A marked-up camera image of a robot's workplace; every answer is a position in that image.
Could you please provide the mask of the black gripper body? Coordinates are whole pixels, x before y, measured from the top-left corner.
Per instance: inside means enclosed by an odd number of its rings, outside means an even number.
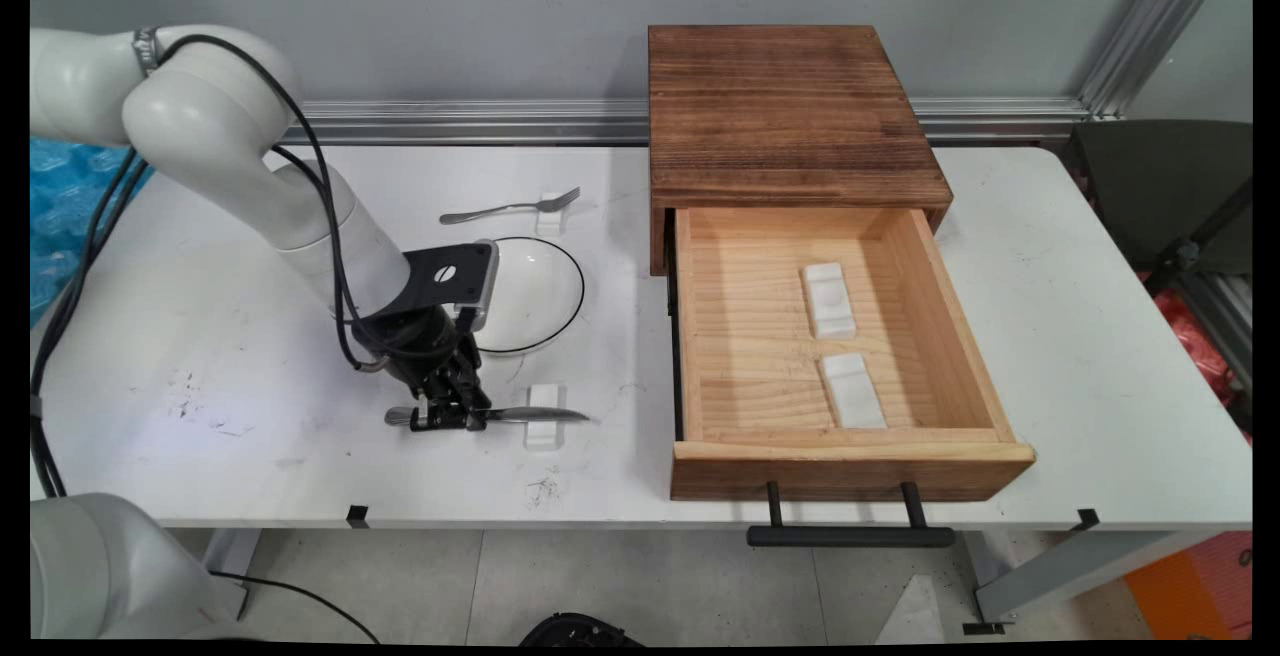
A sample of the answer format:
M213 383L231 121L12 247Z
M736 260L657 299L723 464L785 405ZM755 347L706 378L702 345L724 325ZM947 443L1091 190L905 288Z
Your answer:
M454 319L435 305L399 314L364 316L355 338L411 393L479 393L481 365L474 338L479 310L463 308Z

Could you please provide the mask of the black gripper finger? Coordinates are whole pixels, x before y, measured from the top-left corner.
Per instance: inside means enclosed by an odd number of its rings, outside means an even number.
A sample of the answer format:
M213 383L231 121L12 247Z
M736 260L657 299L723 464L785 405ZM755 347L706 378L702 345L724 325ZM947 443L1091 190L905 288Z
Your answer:
M413 392L416 406L410 415L411 432L439 430L442 418L448 415L448 396L440 396L428 387Z
M448 383L448 404L444 410L444 428L484 432L486 413L492 407L477 374L477 368L470 360L451 360L445 372Z

